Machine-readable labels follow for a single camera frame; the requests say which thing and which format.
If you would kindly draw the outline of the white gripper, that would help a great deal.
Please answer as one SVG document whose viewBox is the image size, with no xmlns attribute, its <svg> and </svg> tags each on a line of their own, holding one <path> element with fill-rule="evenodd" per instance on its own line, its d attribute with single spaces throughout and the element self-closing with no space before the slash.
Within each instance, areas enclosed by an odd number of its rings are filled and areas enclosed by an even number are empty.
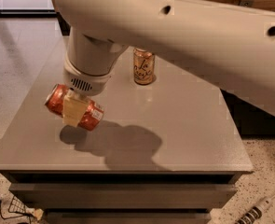
<svg viewBox="0 0 275 224">
<path fill-rule="evenodd" d="M 78 126 L 89 105 L 89 99 L 85 96 L 95 96 L 104 90 L 114 64 L 115 56 L 112 54 L 96 54 L 81 59 L 65 55 L 63 81 L 74 91 L 69 90 L 63 97 L 64 124 Z"/>
</svg>

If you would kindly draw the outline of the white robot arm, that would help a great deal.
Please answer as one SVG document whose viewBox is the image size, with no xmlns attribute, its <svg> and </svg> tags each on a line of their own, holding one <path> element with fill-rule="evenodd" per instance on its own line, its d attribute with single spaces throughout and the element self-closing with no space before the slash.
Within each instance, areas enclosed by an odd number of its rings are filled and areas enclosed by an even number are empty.
<svg viewBox="0 0 275 224">
<path fill-rule="evenodd" d="M 275 12 L 202 0 L 54 0 L 71 27 L 64 82 L 101 93 L 127 47 L 275 117 Z"/>
</svg>

